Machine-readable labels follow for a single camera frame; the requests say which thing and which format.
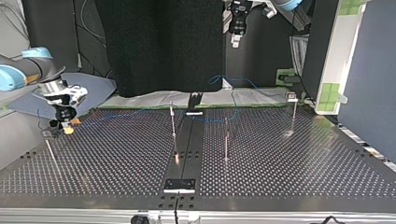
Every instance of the black curtain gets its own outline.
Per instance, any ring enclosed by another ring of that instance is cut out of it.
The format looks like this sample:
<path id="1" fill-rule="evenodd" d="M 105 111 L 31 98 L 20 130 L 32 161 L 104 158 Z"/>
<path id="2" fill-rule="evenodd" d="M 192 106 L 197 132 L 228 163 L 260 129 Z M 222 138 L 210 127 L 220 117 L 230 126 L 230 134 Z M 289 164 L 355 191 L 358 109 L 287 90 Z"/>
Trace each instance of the black curtain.
<path id="1" fill-rule="evenodd" d="M 222 74 L 222 3 L 213 0 L 95 0 L 119 94 L 217 91 Z"/>

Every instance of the metal rod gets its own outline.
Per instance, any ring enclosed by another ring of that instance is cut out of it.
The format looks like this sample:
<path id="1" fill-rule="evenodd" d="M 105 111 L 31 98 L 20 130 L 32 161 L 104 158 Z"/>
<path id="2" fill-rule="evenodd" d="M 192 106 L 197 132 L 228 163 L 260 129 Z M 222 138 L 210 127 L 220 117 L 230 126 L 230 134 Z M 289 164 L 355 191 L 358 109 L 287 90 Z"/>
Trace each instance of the metal rod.
<path id="1" fill-rule="evenodd" d="M 53 160 L 56 160 L 55 155 L 53 154 L 52 147 L 50 145 L 50 141 L 48 139 L 45 140 L 47 144 L 47 148 L 49 149 L 49 154 Z"/>
<path id="2" fill-rule="evenodd" d="M 294 103 L 294 111 L 293 111 L 293 121 L 294 121 L 294 119 L 296 118 L 296 112 L 297 112 L 297 101 L 296 101 L 296 103 Z"/>
<path id="3" fill-rule="evenodd" d="M 175 111 L 173 109 L 173 102 L 171 101 L 169 103 L 169 110 L 171 113 L 171 120 L 172 120 L 172 137 L 174 141 L 174 146 L 175 146 L 175 152 L 177 152 L 177 145 L 176 145 L 176 128 L 175 128 Z"/>
<path id="4" fill-rule="evenodd" d="M 228 119 L 225 118 L 225 140 L 224 140 L 224 155 L 225 155 L 225 160 L 228 160 L 228 137 L 229 137 L 229 128 L 228 128 Z"/>

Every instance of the blue cable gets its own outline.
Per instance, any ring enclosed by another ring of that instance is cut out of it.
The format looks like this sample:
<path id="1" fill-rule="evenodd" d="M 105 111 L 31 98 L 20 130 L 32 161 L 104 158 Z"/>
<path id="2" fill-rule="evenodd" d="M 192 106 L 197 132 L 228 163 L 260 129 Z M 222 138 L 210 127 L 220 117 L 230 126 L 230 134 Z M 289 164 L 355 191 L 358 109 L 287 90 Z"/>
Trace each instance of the blue cable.
<path id="1" fill-rule="evenodd" d="M 144 112 L 144 111 L 147 111 L 147 110 L 156 108 L 156 107 L 161 107 L 161 106 L 166 106 L 166 105 L 155 105 L 155 106 L 145 107 L 145 108 L 136 110 L 135 112 L 133 112 L 133 113 L 131 113 L 131 114 L 110 115 L 110 116 L 106 116 L 106 117 L 104 117 L 104 118 L 101 118 L 101 119 L 99 119 L 99 120 L 96 120 L 96 121 L 94 121 L 93 123 L 81 124 L 81 125 L 79 125 L 79 126 L 82 126 L 82 127 L 90 127 L 90 126 L 92 126 L 92 125 L 94 125 L 94 124 L 96 124 L 96 123 L 99 123 L 100 121 L 105 120 L 105 119 L 113 119 L 113 118 L 120 118 L 120 117 L 130 117 L 130 116 L 133 116 L 133 115 L 140 114 L 141 112 Z"/>

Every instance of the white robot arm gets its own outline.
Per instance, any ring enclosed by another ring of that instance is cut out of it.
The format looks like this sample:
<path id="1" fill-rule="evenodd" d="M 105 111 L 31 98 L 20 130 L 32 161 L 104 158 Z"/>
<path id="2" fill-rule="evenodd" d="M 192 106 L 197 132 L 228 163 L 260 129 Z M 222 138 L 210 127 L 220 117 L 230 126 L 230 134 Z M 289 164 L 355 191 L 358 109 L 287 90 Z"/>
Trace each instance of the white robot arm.
<path id="1" fill-rule="evenodd" d="M 22 52 L 22 59 L 14 61 L 0 54 L 0 91 L 15 91 L 38 84 L 37 97 L 47 101 L 55 110 L 55 118 L 65 133 L 72 133 L 71 120 L 76 107 L 88 94 L 78 85 L 69 86 L 62 80 L 64 67 L 58 69 L 46 48 L 32 48 Z"/>

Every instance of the small object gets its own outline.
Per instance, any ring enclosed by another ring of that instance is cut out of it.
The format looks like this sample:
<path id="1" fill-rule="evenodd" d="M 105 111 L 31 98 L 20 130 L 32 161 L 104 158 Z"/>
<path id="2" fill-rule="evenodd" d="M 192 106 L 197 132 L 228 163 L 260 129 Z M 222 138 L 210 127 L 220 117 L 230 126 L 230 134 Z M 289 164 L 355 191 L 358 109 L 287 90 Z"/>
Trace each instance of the small object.
<path id="1" fill-rule="evenodd" d="M 286 99 L 288 102 L 298 102 L 297 94 L 294 91 L 286 92 Z"/>
<path id="2" fill-rule="evenodd" d="M 233 44 L 233 49 L 239 48 L 239 43 L 241 42 L 241 35 L 233 35 L 231 37 L 231 43 Z"/>
<path id="3" fill-rule="evenodd" d="M 72 126 L 64 127 L 65 134 L 72 134 L 74 132 L 74 128 Z"/>
<path id="4" fill-rule="evenodd" d="M 268 19 L 271 19 L 276 14 L 277 14 L 277 10 L 271 1 L 267 1 L 265 4 L 263 4 L 263 10 L 262 10 L 263 16 L 266 16 Z"/>
<path id="5" fill-rule="evenodd" d="M 134 216 L 131 218 L 131 224 L 149 224 L 148 217 Z"/>
<path id="6" fill-rule="evenodd" d="M 165 187 L 163 188 L 164 193 L 194 193 L 195 192 L 195 180 L 194 179 L 167 179 Z"/>

